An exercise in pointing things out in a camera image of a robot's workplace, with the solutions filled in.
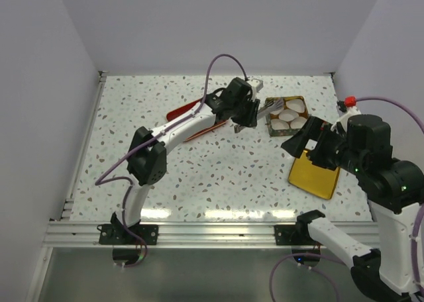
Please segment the metal serving tongs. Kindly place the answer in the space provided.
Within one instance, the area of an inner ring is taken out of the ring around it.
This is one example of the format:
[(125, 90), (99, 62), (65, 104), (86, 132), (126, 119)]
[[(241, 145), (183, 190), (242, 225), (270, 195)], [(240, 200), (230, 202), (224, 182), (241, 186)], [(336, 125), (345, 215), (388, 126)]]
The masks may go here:
[[(267, 114), (269, 114), (270, 113), (270, 110), (271, 110), (270, 107), (273, 105), (273, 102), (275, 100), (279, 100), (279, 99), (282, 99), (282, 98), (271, 99), (269, 101), (266, 101), (265, 104), (264, 104), (264, 106), (261, 107), (258, 110), (257, 121), (260, 120), (260, 119), (262, 119), (263, 117), (265, 117)], [(234, 132), (235, 132), (235, 134), (238, 134), (239, 132), (241, 132), (242, 130), (244, 130), (246, 127), (247, 126), (235, 125), (234, 126)]]

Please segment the gold cookie tin box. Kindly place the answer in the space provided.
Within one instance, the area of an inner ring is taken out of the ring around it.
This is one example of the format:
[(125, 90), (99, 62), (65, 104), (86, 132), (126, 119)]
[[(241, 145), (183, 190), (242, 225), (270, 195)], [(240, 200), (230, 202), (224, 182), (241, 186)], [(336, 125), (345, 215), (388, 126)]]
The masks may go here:
[(303, 96), (268, 97), (265, 104), (276, 104), (273, 111), (265, 114), (270, 137), (293, 136), (309, 118), (309, 111)]

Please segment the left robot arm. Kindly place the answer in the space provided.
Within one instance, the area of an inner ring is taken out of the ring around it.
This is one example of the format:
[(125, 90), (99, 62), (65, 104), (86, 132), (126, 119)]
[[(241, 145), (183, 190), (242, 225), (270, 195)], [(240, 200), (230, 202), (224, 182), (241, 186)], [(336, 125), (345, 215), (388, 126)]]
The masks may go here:
[(260, 104), (256, 95), (262, 88), (260, 79), (245, 81), (236, 77), (173, 121), (152, 130), (143, 126), (136, 130), (130, 145), (136, 151), (127, 158), (132, 187), (124, 197), (122, 213), (117, 215), (120, 223), (114, 230), (120, 242), (130, 244), (136, 240), (135, 224), (140, 221), (150, 188), (166, 175), (168, 154), (189, 137), (221, 121), (230, 119), (241, 126), (255, 127)]

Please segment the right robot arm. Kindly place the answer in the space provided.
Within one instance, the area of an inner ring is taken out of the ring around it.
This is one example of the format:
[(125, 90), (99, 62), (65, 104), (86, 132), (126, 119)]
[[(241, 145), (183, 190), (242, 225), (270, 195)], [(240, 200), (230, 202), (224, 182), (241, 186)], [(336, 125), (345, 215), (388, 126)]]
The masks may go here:
[[(322, 212), (299, 215), (295, 236), (303, 244), (313, 241), (330, 250), (350, 270), (355, 286), (374, 301), (411, 301), (423, 294), (418, 264), (419, 223), (423, 207), (423, 172), (413, 162), (392, 155), (391, 128), (375, 115), (348, 118), (346, 130), (317, 117), (282, 148), (299, 158), (306, 154), (314, 166), (341, 168), (352, 174), (365, 192), (378, 224), (380, 245), (361, 244), (336, 227)], [(314, 149), (305, 149), (309, 141)]]

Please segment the white paper cup bottom-right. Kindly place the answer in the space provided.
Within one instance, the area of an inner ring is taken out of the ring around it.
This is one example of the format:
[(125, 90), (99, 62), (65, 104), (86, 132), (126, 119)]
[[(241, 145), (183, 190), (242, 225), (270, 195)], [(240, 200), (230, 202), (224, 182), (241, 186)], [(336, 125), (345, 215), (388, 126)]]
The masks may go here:
[(307, 119), (304, 117), (297, 117), (290, 123), (290, 127), (292, 129), (300, 129), (306, 123), (306, 121)]

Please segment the white paper cup top-left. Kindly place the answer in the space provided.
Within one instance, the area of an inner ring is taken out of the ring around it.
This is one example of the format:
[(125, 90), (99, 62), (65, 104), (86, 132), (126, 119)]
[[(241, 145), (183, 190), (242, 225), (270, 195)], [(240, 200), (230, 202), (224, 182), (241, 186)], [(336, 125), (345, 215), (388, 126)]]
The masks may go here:
[(271, 108), (270, 110), (271, 115), (279, 115), (284, 109), (284, 100), (283, 99), (275, 100), (273, 102), (273, 105), (270, 108)]

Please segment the white paper cup bottom-left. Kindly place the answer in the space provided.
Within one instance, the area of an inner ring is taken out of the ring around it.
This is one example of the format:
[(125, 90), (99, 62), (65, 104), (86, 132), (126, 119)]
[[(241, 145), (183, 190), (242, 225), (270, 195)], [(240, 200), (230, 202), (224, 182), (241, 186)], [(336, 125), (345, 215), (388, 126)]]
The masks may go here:
[(280, 119), (272, 119), (270, 126), (273, 130), (287, 130), (290, 128), (289, 124)]

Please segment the white paper cup top-right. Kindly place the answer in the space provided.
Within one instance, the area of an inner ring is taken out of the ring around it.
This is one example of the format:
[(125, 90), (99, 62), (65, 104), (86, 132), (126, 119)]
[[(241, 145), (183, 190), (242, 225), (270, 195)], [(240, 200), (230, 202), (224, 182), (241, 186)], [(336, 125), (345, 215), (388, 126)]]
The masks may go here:
[(286, 107), (296, 113), (305, 112), (305, 103), (302, 99), (291, 99), (286, 101)]

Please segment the gold tin lid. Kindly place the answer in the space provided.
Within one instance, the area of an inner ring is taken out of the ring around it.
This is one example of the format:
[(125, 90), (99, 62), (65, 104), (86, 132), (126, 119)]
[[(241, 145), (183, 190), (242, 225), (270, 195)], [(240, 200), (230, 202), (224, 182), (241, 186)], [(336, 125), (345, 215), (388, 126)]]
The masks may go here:
[(328, 170), (315, 166), (307, 158), (308, 152), (304, 149), (301, 157), (294, 159), (288, 182), (318, 198), (330, 200), (339, 180), (340, 168)]

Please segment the red serving tray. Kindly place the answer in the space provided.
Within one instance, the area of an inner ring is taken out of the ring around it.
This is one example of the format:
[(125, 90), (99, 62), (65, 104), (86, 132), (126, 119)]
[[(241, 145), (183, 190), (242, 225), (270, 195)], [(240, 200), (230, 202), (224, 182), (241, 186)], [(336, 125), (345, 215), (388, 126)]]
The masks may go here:
[(176, 123), (176, 126), (172, 127), (165, 135), (169, 142), (179, 145), (215, 130), (226, 123), (226, 121), (219, 121), (206, 103), (200, 108), (199, 112), (195, 113), (200, 107), (200, 103), (200, 99), (192, 101), (166, 115), (168, 121), (166, 127)]

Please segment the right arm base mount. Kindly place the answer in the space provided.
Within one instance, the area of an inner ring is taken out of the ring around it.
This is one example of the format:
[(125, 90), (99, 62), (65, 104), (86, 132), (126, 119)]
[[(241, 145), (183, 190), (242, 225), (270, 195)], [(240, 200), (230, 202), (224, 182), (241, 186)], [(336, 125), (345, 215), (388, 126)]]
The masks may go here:
[(294, 224), (274, 225), (274, 238), (277, 246), (308, 246), (315, 244), (310, 237), (308, 225), (318, 218), (325, 218), (319, 210), (299, 215)]

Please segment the aluminium front rail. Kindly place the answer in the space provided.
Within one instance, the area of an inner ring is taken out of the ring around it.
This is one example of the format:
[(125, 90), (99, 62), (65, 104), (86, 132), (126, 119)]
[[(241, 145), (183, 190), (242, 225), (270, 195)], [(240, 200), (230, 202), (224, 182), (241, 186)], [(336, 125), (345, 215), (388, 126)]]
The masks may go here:
[[(159, 248), (277, 247), (276, 223), (164, 223), (151, 235)], [(51, 248), (99, 248), (100, 222), (60, 221), (48, 224), (42, 245)]]

